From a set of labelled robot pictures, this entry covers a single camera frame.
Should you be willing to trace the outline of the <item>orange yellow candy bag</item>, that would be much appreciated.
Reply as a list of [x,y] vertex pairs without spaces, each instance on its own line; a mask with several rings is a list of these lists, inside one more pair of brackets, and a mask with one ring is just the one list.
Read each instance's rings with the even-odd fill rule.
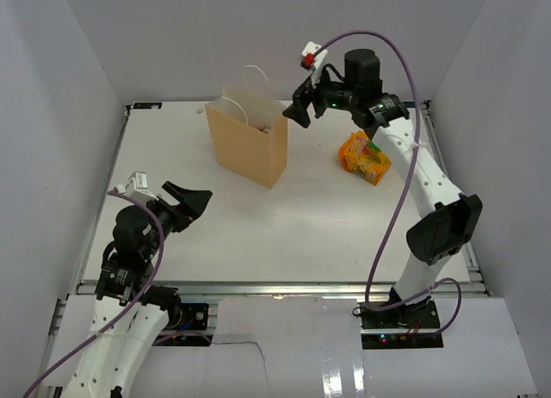
[[341,167],[377,185],[391,166],[388,156],[363,132],[357,131],[341,145],[337,152]]

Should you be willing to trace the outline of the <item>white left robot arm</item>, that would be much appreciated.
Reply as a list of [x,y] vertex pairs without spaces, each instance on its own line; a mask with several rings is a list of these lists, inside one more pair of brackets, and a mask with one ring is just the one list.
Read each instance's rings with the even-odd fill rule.
[[108,192],[127,206],[117,213],[102,254],[88,338],[68,354],[79,359],[64,397],[127,397],[158,335],[182,318],[176,289],[153,280],[167,238],[198,220],[213,194],[172,182],[162,188],[174,203],[153,195],[138,177]]

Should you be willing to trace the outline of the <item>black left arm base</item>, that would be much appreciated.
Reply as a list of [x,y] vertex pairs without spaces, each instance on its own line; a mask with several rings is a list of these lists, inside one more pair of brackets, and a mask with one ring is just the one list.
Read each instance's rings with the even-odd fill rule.
[[155,338],[154,346],[210,346],[207,335],[209,305],[181,303],[170,314],[169,324]]

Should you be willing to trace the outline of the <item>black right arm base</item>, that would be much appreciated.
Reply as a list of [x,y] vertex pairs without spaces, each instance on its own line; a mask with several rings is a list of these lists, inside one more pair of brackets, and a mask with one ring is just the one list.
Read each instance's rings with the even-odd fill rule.
[[360,303],[352,314],[361,322],[364,351],[443,348],[443,336],[435,334],[441,322],[433,300],[406,313],[398,308],[376,313]]

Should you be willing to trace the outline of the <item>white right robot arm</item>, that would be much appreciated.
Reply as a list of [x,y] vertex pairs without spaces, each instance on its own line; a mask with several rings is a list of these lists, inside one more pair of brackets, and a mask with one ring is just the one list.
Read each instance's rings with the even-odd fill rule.
[[332,79],[327,51],[309,42],[301,53],[310,76],[295,90],[284,116],[308,127],[312,107],[320,118],[327,109],[350,113],[352,121],[391,160],[416,204],[419,222],[406,233],[410,255],[387,304],[376,313],[388,314],[398,327],[407,328],[420,316],[430,292],[441,284],[438,275],[449,258],[471,239],[482,211],[477,195],[467,196],[454,185],[418,139],[419,119],[412,119],[394,94],[386,93],[381,64],[370,49],[344,55],[344,74]]

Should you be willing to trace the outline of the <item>brown paper bag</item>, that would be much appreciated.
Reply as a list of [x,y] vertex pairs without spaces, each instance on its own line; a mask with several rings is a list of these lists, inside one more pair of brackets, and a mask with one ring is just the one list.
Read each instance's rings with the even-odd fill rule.
[[[207,123],[219,165],[268,189],[287,167],[285,106],[252,84],[226,85],[207,103]],[[270,128],[269,134],[262,131]]]

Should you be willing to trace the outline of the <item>blue label left corner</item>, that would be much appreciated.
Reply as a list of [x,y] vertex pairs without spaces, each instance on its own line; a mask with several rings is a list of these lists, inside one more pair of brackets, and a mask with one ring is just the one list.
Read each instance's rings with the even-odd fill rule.
[[132,109],[161,109],[163,106],[162,103],[145,103],[145,102],[139,102],[134,103],[132,106]]

